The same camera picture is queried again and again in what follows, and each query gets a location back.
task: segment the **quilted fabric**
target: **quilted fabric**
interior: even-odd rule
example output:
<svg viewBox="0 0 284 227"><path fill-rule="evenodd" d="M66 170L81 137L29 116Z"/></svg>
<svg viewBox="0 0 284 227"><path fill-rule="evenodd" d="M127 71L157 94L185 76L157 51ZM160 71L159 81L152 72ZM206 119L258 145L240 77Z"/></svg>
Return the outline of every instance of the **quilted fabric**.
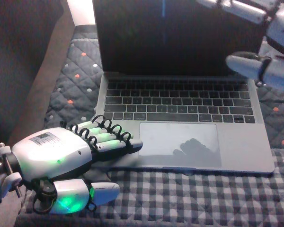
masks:
<svg viewBox="0 0 284 227"><path fill-rule="evenodd" d="M45 128L94 115L102 75L93 26L76 27L52 93ZM275 171L272 175L111 171L120 195L94 213L37 215L27 191L16 226L284 226L284 92L258 89Z"/></svg>

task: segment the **robotic hand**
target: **robotic hand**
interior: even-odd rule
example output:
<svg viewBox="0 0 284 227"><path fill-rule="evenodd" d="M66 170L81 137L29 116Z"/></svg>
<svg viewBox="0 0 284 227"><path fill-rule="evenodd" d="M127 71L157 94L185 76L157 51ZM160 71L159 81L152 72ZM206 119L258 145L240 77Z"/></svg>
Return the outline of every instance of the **robotic hand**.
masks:
<svg viewBox="0 0 284 227"><path fill-rule="evenodd" d="M36 213L66 214L114 200L119 185L80 178L91 164L139 151L143 143L112 126L109 119L78 125L61 122L60 128L34 133L13 146L0 144L0 203L8 191L21 197L19 184L36 191Z"/></svg>
<svg viewBox="0 0 284 227"><path fill-rule="evenodd" d="M262 47L269 47L273 53L271 56L236 52L226 58L226 63L230 69L245 77L284 90L284 0L249 0L253 6L238 0L197 2L266 27L267 42L263 42Z"/></svg>

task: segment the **laptop palm rest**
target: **laptop palm rest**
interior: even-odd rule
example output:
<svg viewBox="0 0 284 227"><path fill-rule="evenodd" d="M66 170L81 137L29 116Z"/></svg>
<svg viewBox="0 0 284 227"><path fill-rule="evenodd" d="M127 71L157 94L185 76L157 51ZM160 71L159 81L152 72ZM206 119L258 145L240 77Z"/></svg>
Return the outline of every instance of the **laptop palm rest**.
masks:
<svg viewBox="0 0 284 227"><path fill-rule="evenodd" d="M215 124L141 123L144 166L179 168L221 167Z"/></svg>

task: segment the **laptop screen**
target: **laptop screen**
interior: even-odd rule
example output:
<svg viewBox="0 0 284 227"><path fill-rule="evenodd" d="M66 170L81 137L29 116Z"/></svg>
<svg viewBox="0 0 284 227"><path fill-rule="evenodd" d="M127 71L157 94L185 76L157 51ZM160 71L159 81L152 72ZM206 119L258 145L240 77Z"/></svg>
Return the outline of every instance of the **laptop screen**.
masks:
<svg viewBox="0 0 284 227"><path fill-rule="evenodd" d="M195 0L93 0L104 71L224 76L225 58L258 52L265 28Z"/></svg>

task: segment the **laptop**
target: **laptop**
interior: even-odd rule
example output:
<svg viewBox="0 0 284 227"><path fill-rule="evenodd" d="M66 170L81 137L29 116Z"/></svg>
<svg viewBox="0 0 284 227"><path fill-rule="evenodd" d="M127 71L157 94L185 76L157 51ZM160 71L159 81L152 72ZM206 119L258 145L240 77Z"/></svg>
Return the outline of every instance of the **laptop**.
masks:
<svg viewBox="0 0 284 227"><path fill-rule="evenodd" d="M270 173L253 80L225 63L265 28L193 0L93 0L104 74L96 114L143 148L103 166Z"/></svg>

